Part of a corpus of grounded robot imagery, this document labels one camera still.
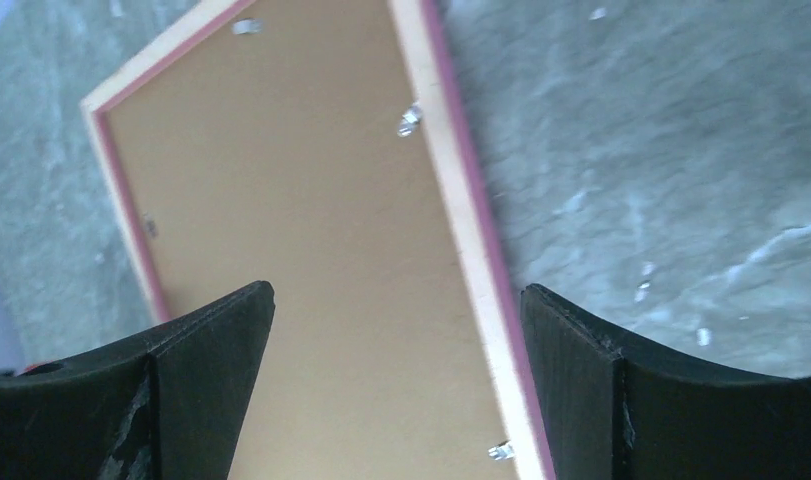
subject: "pink frame border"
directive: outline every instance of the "pink frame border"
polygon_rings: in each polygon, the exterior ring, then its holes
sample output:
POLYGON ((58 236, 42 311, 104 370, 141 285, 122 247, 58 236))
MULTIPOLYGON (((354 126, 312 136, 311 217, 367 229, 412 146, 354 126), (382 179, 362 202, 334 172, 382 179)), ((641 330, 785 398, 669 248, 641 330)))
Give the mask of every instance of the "pink frame border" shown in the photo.
MULTIPOLYGON (((470 126, 464 113, 464 105, 461 101, 461 94, 458 90, 458 83, 455 80, 455 66, 449 55, 449 48, 446 45, 446 37, 443 33, 443 22, 437 11, 434 0, 422 0, 423 15, 426 25, 429 28, 431 43, 434 47, 434 55, 440 66, 440 79, 446 99, 446 106, 452 115, 452 124, 455 129, 458 148, 461 159, 464 162, 464 170, 467 174, 467 187, 470 197, 476 206, 479 218, 479 228, 487 244, 488 260, 499 295, 499 302, 502 306, 505 327, 508 329, 508 337, 511 340, 511 350, 514 352, 514 360, 517 365, 529 366, 529 355, 526 351, 526 341, 523 337, 523 326, 519 321, 519 307, 511 287, 511 279, 508 267, 505 264, 505 255, 502 252, 502 244, 499 240, 499 232, 496 229, 491 211, 490 202, 487 196, 484 179, 482 178, 479 157, 473 139, 470 136, 470 126)), ((544 425, 540 412, 540 403, 535 389, 535 381, 531 368, 519 368, 517 374, 523 385, 523 395, 529 408, 530 421, 538 426, 544 425)), ((549 449, 549 442, 546 439, 546 430, 535 429, 537 433, 537 445, 540 450, 541 463, 547 476, 550 474, 554 478, 554 465, 552 464, 552 454, 549 449)))
MULTIPOLYGON (((127 232, 131 237, 132 245, 130 245, 130 248, 134 250, 134 252, 132 252, 132 261, 142 269, 141 282, 144 283, 144 285, 141 287, 147 291, 147 301, 150 303, 149 306, 153 315, 159 322, 167 322, 171 320, 171 317, 163 297, 157 269, 149 252, 148 243, 142 228, 140 228, 140 218, 137 215, 137 209, 131 195, 130 187, 126 180, 113 142, 113 135, 105 115, 110 109, 119 105, 126 97, 133 94, 137 89, 145 85, 173 62, 184 56, 196 45, 225 25, 229 20, 254 3, 254 1, 255 0, 235 1, 109 99, 97 107, 91 107, 87 104, 84 106, 85 117, 88 123, 92 123, 94 127, 94 143, 96 144, 96 148, 101 150, 101 154, 104 156, 107 168, 109 169, 107 180, 112 183, 112 190, 116 192, 118 197, 118 209, 121 210, 121 212, 119 212, 122 217, 121 220, 124 221, 124 227, 127 227, 127 232)), ((544 424, 540 414, 540 405, 538 403, 534 379, 531 369, 528 368, 529 360, 525 340, 523 338, 522 326, 519 322, 517 301, 512 294, 507 266, 502 253, 499 235, 494 226, 490 203, 485 192, 478 156, 470 136, 469 125, 455 81, 454 66, 446 46, 442 22, 433 0, 421 0, 420 3, 423 19, 428 27, 435 60, 439 66, 441 87, 444 92, 446 107, 452 117, 455 139, 460 157, 463 161, 464 171, 466 172, 467 188, 478 216, 480 234, 487 246, 490 274, 497 290, 505 328, 507 329, 511 350, 514 355, 514 362, 515 365, 517 365, 516 373, 524 389, 523 394, 529 411, 529 420, 537 437, 535 441, 540 453, 540 461, 546 477, 554 479, 554 466, 546 433, 543 428, 544 424)))

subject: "gray concrete floor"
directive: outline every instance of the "gray concrete floor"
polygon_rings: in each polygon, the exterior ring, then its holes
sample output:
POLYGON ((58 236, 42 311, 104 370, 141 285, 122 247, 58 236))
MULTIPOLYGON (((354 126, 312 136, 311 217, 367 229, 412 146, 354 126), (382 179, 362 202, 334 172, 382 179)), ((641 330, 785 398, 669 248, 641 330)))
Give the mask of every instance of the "gray concrete floor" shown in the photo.
POLYGON ((514 284, 811 374, 811 0, 443 0, 514 284))
POLYGON ((28 362, 149 325, 78 102, 194 0, 21 0, 0 26, 0 287, 28 362))
MULTIPOLYGON (((2 25, 0 283, 29 360, 148 324, 77 105, 192 3, 23 0, 2 25)), ((441 1, 512 279, 808 375, 811 1, 688 3, 441 1)))

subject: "black plastic part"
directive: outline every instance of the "black plastic part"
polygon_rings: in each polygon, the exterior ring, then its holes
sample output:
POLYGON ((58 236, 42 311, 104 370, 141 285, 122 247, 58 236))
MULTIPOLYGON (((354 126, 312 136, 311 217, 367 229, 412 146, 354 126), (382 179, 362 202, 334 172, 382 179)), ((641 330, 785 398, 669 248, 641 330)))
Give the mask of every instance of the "black plastic part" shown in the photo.
POLYGON ((811 479, 811 377, 683 354, 540 285, 522 322, 558 480, 811 479))
POLYGON ((0 479, 221 479, 274 314, 253 283, 118 342, 0 377, 0 479))

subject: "metal clip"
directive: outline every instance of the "metal clip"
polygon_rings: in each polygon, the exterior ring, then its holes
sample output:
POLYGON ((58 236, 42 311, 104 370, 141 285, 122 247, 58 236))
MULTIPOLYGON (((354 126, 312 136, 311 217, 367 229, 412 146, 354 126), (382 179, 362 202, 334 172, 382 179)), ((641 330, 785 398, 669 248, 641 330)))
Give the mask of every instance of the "metal clip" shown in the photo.
POLYGON ((503 442, 495 447, 491 447, 487 451, 487 454, 490 456, 490 458, 496 460, 497 462, 514 458, 516 455, 514 453, 514 448, 511 446, 511 442, 503 442))
POLYGON ((417 126, 420 124, 420 120, 423 119, 423 110, 420 108, 417 103, 411 105, 411 107, 402 114, 402 120, 399 122, 399 130, 397 133, 400 137, 407 137, 414 133, 417 130, 417 126))
POLYGON ((244 18, 243 20, 234 22, 231 31, 233 31, 235 35, 246 35, 250 33, 260 33, 263 28, 264 24, 260 20, 244 18))

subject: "wooden frame edge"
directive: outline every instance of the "wooden frame edge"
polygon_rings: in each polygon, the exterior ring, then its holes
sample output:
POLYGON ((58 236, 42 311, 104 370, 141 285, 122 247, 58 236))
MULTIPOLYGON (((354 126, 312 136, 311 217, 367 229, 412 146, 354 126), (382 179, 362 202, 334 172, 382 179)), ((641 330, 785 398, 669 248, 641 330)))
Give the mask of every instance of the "wooden frame edge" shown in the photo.
MULTIPOLYGON (((170 320, 105 113, 255 0, 203 0, 81 102, 90 141, 153 322, 170 320)), ((531 368, 454 71, 432 0, 388 0, 505 429, 523 480, 555 479, 531 368)))
POLYGON ((555 480, 517 301, 434 0, 388 0, 521 480, 555 480))
POLYGON ((203 0, 81 101, 81 113, 153 324, 171 320, 105 114, 255 0, 203 0))

